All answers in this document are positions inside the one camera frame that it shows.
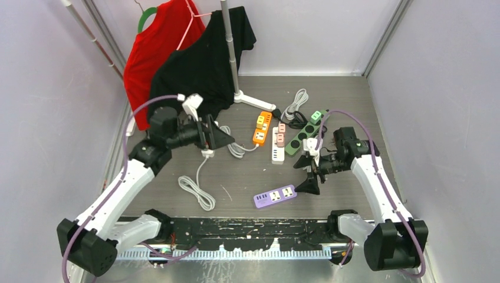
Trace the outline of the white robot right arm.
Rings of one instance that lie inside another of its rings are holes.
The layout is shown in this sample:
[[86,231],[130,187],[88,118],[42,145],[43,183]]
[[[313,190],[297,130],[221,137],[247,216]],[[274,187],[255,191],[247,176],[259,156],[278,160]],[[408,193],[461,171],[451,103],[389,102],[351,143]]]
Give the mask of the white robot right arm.
[[296,192],[319,195],[319,184],[326,181],[327,175],[350,171],[361,184],[374,220],[368,222],[352,209],[333,210],[327,219],[329,238],[358,244],[373,271],[425,271],[423,252],[428,227],[423,220],[414,218],[399,199],[373,140],[360,140],[353,127],[341,127],[334,131],[333,141],[335,150],[328,155],[321,154],[318,138],[302,141],[302,155],[294,168],[306,168],[307,178]]

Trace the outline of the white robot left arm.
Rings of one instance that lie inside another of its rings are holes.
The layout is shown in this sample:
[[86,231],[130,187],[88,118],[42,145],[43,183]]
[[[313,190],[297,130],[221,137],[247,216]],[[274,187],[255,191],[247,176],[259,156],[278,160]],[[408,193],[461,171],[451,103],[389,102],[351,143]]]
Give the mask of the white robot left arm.
[[234,141],[211,115],[181,124],[175,109],[158,108],[150,119],[148,138],[134,146],[119,175],[75,220],[63,219],[57,226],[63,262],[71,262],[100,277],[129,248],[151,239],[167,242],[173,224],[169,216],[158,210],[149,209],[121,227],[116,222],[172,159],[174,149],[193,144],[201,150],[216,150]]

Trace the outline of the purple power strip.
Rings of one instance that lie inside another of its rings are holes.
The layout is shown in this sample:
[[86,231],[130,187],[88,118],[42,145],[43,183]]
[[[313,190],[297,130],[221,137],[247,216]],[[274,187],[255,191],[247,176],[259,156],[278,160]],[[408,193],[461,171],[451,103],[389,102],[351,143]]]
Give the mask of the purple power strip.
[[279,187],[253,197],[254,205],[257,209],[272,206],[297,197],[294,185]]

